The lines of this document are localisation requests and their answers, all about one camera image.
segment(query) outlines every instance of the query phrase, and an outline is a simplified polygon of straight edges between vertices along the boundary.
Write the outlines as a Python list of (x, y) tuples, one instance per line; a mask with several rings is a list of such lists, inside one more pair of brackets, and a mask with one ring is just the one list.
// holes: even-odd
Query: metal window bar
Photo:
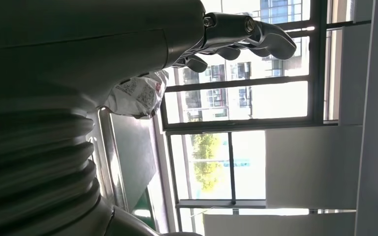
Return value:
[(236, 195), (235, 195), (235, 176), (234, 176), (234, 151), (232, 147), (232, 133), (228, 133), (228, 151), (229, 151), (229, 172), (231, 179), (231, 203), (235, 205)]
[(193, 91), (193, 90), (204, 90), (204, 89), (224, 89), (224, 88), (233, 88), (233, 87), (248, 87), (248, 86), (255, 86), (255, 85), (283, 84), (283, 83), (289, 83), (289, 82), (310, 81), (310, 80), (311, 78), (308, 75), (268, 77), (268, 78), (250, 79), (250, 80), (231, 80), (231, 81), (210, 82), (210, 83), (202, 83), (202, 84), (170, 86), (166, 88), (166, 92), (182, 92), (182, 91)]

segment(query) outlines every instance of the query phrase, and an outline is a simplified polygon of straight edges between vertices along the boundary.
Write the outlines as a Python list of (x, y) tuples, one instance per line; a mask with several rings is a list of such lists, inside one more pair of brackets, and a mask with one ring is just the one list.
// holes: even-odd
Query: window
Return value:
[(207, 213), (318, 213), (266, 209), (266, 130), (324, 125), (326, 117), (333, 119), (333, 90), (327, 89), (338, 84), (333, 67), (339, 66), (331, 62), (334, 53), (341, 55), (341, 33), (333, 29), (352, 23), (331, 23), (343, 15), (347, 20), (354, 0), (328, 0), (328, 5), (317, 0), (202, 2), (208, 12), (249, 15), (277, 24), (297, 49), (288, 60), (260, 58), (249, 50), (232, 61), (199, 55), (209, 65), (205, 72), (173, 69), (161, 113), (180, 230), (203, 234), (202, 215)]
[(327, 23), (354, 20), (355, 3), (356, 0), (328, 0)]

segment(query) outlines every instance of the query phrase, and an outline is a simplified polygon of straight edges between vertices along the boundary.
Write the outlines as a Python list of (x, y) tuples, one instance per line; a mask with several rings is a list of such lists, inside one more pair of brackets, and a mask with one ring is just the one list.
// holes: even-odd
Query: green surface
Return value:
[[(150, 212), (150, 217), (143, 217), (140, 215), (136, 215), (134, 214), (135, 210), (148, 210)], [(156, 225), (154, 223), (153, 212), (151, 211), (150, 198), (148, 196), (147, 191), (145, 191), (143, 195), (141, 196), (141, 198), (138, 200), (134, 209), (132, 209), (131, 214), (137, 217), (138, 219), (142, 220), (144, 223), (150, 226), (150, 228), (152, 228), (153, 230), (157, 230)]]

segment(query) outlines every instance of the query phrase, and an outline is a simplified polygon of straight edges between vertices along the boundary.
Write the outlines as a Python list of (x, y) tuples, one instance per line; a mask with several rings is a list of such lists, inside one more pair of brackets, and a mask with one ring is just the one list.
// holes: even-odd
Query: plastic bag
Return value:
[(151, 118), (160, 108), (168, 77), (161, 70), (121, 82), (111, 90), (105, 106), (118, 115)]

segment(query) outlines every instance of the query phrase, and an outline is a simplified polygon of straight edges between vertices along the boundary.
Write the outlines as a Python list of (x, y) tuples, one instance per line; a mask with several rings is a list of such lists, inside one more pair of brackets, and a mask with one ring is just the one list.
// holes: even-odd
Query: glass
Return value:
[(250, 15), (257, 21), (280, 24), (309, 20), (310, 0), (222, 0), (222, 11)]
[(354, 20), (355, 0), (329, 0), (327, 23), (338, 23)]
[(308, 82), (168, 92), (165, 101), (169, 123), (305, 117)]
[(309, 209), (279, 208), (279, 209), (238, 209), (240, 215), (308, 215)]
[(266, 199), (265, 131), (232, 132), (235, 196)]
[(228, 134), (172, 135), (179, 199), (231, 199)]
[(324, 120), (339, 119), (343, 31), (327, 31), (325, 48)]
[(169, 78), (169, 80), (174, 81), (168, 86), (308, 75), (309, 37), (294, 38), (293, 41), (297, 49), (289, 60), (279, 60), (273, 56), (261, 58), (250, 50), (242, 50), (240, 56), (231, 61), (225, 61), (219, 55), (198, 55), (208, 63), (208, 68), (202, 73), (193, 72), (187, 67), (176, 69), (177, 77), (175, 78), (173, 74), (173, 79)]
[(205, 235), (204, 228), (204, 214), (213, 215), (232, 215), (230, 208), (212, 208), (212, 209), (199, 209), (199, 208), (182, 208), (180, 209), (180, 216), (182, 222), (183, 232), (194, 232), (200, 235)]

